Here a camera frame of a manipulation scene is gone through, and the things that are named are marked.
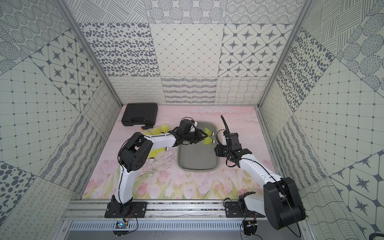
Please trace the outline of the grey plastic storage box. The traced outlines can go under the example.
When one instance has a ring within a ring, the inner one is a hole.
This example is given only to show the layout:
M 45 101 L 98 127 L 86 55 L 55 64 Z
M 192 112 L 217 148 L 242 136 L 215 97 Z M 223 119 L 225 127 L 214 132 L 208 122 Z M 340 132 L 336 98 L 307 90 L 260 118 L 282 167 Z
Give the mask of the grey plastic storage box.
M 196 123 L 196 128 L 204 131 L 204 128 L 215 131 L 216 127 L 210 123 L 203 122 L 201 126 Z M 203 142 L 197 144 L 179 145 L 177 164 L 180 169 L 187 172 L 210 172 L 215 170 L 219 165 L 219 158 L 215 155 L 215 144 L 203 145 Z

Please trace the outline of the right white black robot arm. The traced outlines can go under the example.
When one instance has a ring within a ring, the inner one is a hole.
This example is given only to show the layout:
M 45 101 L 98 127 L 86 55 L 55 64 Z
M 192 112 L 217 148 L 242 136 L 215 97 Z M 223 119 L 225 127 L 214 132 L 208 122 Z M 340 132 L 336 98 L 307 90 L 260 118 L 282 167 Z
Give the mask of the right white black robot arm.
M 216 135 L 215 154 L 248 173 L 263 187 L 263 196 L 255 192 L 239 195 L 238 209 L 243 216 L 265 216 L 271 226 L 282 229 L 306 219 L 305 208 L 293 179 L 283 178 L 263 165 L 248 149 L 243 149 L 237 133 Z

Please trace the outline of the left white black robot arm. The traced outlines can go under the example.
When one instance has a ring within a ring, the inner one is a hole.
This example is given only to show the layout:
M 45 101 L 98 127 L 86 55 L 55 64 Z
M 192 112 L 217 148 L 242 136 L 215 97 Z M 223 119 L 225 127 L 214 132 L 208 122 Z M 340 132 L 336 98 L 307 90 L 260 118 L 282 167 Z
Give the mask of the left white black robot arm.
M 121 147 L 118 162 L 121 175 L 114 199 L 124 205 L 133 199 L 133 186 L 138 170 L 144 166 L 150 153 L 163 148 L 174 148 L 179 145 L 193 145 L 199 142 L 215 141 L 211 138 L 215 133 L 208 128 L 199 129 L 197 122 L 191 118 L 181 120 L 178 127 L 158 135 L 134 133 Z

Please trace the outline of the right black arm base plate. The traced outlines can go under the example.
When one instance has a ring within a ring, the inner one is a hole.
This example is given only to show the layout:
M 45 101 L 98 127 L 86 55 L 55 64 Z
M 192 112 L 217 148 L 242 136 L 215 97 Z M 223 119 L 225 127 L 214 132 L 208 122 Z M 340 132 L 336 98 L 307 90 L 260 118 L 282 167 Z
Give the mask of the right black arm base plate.
M 225 208 L 227 218 L 240 218 L 240 217 L 255 217 L 255 218 L 264 218 L 263 214 L 258 212 L 250 211 L 246 207 L 245 197 L 251 195 L 253 197 L 259 197 L 255 192 L 247 192 L 239 196 L 237 201 L 233 201 L 230 198 L 225 198 L 223 200 L 223 206 Z

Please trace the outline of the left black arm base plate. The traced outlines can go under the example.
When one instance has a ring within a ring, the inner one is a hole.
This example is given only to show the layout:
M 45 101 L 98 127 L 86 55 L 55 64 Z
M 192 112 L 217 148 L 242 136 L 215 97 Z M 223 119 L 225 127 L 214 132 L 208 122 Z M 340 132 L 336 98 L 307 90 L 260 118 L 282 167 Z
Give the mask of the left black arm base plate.
M 129 200 L 125 204 L 121 204 L 113 195 L 111 201 L 107 205 L 105 212 L 105 218 L 114 219 L 114 218 L 144 218 L 147 210 L 148 202 L 133 202 Z

